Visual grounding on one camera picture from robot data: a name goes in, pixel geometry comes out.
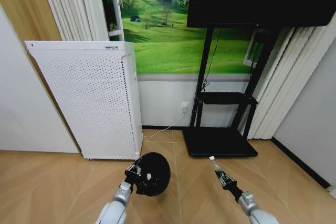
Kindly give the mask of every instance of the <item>wall mural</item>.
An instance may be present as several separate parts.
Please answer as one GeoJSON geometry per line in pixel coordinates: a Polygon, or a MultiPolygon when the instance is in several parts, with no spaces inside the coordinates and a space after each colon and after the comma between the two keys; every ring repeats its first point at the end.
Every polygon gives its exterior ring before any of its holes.
{"type": "MultiPolygon", "coordinates": [[[[225,5],[225,0],[218,1],[225,5]]],[[[125,41],[135,43],[138,73],[198,73],[205,29],[186,26],[189,0],[122,2],[125,41]]],[[[113,5],[109,0],[103,3],[108,27],[113,29],[113,5]]],[[[218,33],[215,29],[211,54],[218,33]]],[[[252,33],[251,29],[223,29],[210,73],[250,73],[243,61],[252,33]]]]}

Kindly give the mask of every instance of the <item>wooden floor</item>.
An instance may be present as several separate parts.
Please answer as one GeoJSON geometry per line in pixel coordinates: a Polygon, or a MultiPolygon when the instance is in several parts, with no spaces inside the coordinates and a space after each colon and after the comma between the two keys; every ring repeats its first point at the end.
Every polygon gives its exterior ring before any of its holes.
{"type": "MultiPolygon", "coordinates": [[[[144,135],[156,131],[144,130],[144,135]]],[[[284,223],[335,223],[336,200],[270,141],[251,141],[256,158],[218,159],[284,223]]],[[[127,223],[249,223],[223,191],[208,159],[190,158],[180,131],[146,138],[142,153],[159,152],[171,181],[159,196],[131,196],[127,223]]],[[[124,179],[129,161],[87,161],[79,154],[0,152],[0,223],[94,223],[124,179]]]]}

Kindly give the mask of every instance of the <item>black tv screen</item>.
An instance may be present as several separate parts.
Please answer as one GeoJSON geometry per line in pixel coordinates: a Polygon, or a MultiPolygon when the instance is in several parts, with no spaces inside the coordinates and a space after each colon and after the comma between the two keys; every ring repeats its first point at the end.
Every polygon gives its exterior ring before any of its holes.
{"type": "Polygon", "coordinates": [[[190,0],[187,26],[323,26],[335,6],[335,0],[190,0]]]}

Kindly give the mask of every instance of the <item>white wall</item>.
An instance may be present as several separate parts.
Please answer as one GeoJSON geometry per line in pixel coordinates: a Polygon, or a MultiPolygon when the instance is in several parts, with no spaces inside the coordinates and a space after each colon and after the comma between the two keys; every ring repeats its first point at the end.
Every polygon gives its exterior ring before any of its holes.
{"type": "Polygon", "coordinates": [[[275,138],[336,185],[336,41],[290,109],[275,138]]]}
{"type": "MultiPolygon", "coordinates": [[[[244,92],[247,82],[211,82],[206,91],[244,92]]],[[[189,102],[186,115],[175,126],[189,126],[196,82],[139,81],[142,125],[169,126],[182,115],[181,103],[189,102]]],[[[204,105],[202,126],[228,126],[235,105],[204,105]]]]}
{"type": "Polygon", "coordinates": [[[0,7],[0,150],[77,152],[0,7]]]}

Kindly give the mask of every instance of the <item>white curtain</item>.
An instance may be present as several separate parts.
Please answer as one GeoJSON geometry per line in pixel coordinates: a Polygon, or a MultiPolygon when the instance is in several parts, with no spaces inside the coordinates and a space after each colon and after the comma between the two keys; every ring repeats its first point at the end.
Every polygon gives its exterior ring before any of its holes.
{"type": "Polygon", "coordinates": [[[48,0],[62,40],[109,40],[101,0],[48,0]]]}
{"type": "Polygon", "coordinates": [[[335,37],[336,16],[325,27],[301,27],[288,32],[254,93],[259,104],[249,139],[274,136],[335,37]]]}

